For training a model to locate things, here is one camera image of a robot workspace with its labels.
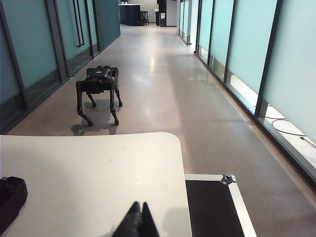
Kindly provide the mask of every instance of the door handle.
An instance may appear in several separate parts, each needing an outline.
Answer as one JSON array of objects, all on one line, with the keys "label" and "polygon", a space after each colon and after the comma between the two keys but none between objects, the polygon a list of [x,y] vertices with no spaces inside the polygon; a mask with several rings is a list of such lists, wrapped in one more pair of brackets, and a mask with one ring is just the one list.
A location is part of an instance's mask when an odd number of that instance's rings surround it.
[{"label": "door handle", "polygon": [[78,16],[79,16],[79,24],[80,24],[80,31],[81,31],[81,40],[82,40],[82,44],[81,45],[84,45],[81,14],[80,14],[80,7],[79,7],[79,0],[77,0],[77,6],[78,6]]},{"label": "door handle", "polygon": [[76,29],[77,29],[77,37],[78,37],[78,45],[77,48],[81,47],[81,41],[80,41],[80,33],[79,33],[79,27],[78,27],[78,19],[77,19],[77,11],[76,11],[76,3],[75,0],[73,0],[73,7],[74,7],[74,14],[75,14],[75,21],[76,21]]}]

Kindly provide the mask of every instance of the metal corner bracket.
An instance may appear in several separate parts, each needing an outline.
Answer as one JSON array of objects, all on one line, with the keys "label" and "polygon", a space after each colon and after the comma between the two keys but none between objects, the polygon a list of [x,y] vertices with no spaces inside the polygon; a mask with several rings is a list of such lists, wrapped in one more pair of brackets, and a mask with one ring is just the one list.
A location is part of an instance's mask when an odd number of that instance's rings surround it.
[{"label": "metal corner bracket", "polygon": [[221,183],[225,186],[228,186],[231,183],[236,183],[236,176],[232,174],[223,174]]}]

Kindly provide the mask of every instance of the black robot dog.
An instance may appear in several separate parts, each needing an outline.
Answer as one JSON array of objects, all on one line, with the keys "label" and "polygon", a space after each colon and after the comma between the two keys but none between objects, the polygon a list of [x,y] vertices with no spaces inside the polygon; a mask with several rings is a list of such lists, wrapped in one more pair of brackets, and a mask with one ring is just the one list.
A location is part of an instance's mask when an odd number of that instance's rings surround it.
[{"label": "black robot dog", "polygon": [[80,117],[88,122],[88,126],[92,126],[93,122],[83,113],[82,109],[82,93],[86,92],[92,102],[92,106],[96,107],[96,103],[91,94],[100,94],[105,90],[110,91],[110,111],[115,120],[115,125],[119,124],[118,117],[114,107],[114,92],[118,97],[118,106],[122,107],[123,103],[119,96],[119,70],[109,66],[98,66],[96,68],[87,69],[87,77],[85,80],[76,82],[77,89],[77,113]]}]

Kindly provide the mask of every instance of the dark counter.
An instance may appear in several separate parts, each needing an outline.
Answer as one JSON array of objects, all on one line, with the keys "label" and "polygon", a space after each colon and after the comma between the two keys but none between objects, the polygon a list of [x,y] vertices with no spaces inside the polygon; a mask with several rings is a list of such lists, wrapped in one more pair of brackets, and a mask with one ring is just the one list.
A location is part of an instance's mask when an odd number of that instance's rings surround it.
[{"label": "dark counter", "polygon": [[128,26],[141,26],[140,5],[119,5],[120,22]]}]

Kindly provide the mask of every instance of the trash bin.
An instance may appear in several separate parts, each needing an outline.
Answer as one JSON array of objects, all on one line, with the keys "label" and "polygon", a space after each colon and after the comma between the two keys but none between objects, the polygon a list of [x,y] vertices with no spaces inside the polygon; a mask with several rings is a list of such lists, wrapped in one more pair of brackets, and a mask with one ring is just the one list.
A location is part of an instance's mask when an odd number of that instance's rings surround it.
[{"label": "trash bin", "polygon": [[155,10],[155,14],[156,14],[156,26],[159,26],[159,10],[158,9]]},{"label": "trash bin", "polygon": [[166,27],[167,25],[166,13],[160,13],[159,15],[160,15],[160,18],[159,18],[160,27]]}]

